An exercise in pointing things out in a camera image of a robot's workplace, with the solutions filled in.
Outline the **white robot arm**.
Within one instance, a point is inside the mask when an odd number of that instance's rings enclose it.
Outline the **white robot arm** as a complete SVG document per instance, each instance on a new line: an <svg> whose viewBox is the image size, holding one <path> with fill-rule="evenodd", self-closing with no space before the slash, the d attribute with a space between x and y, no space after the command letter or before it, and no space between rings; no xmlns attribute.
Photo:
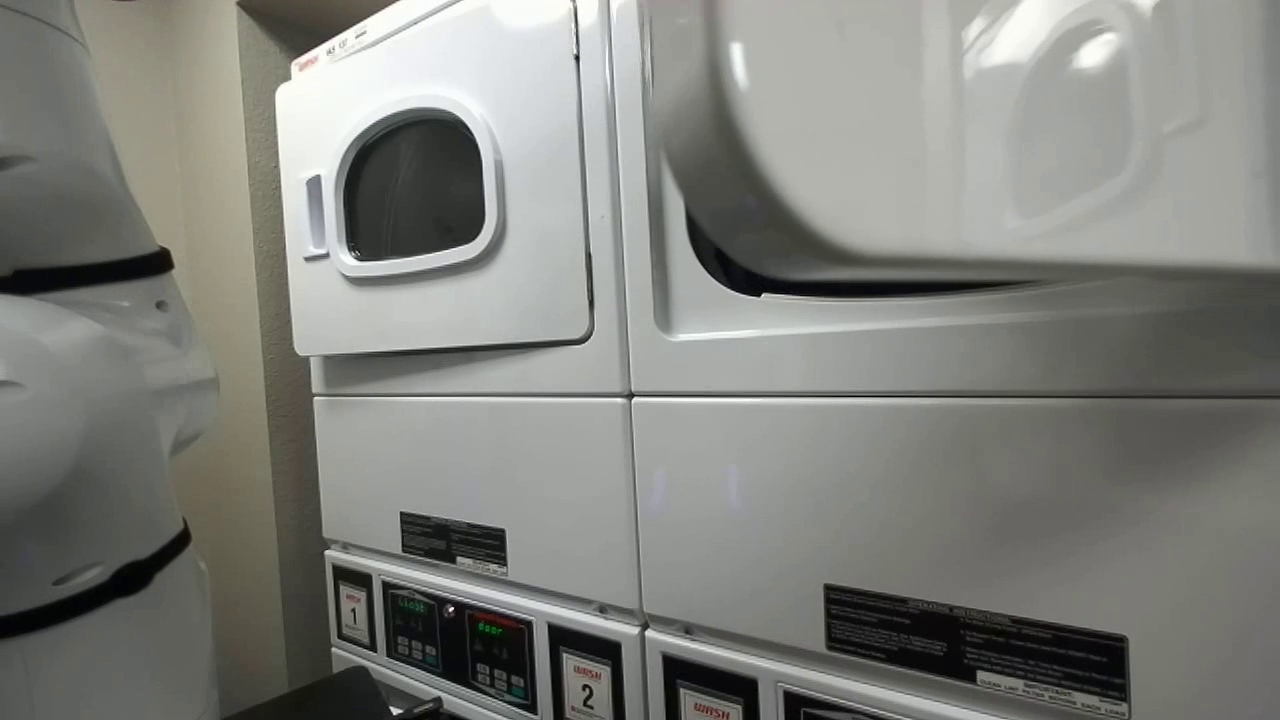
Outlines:
<svg viewBox="0 0 1280 720"><path fill-rule="evenodd" d="M0 720L216 720L175 457L216 367L70 0L0 0Z"/></svg>

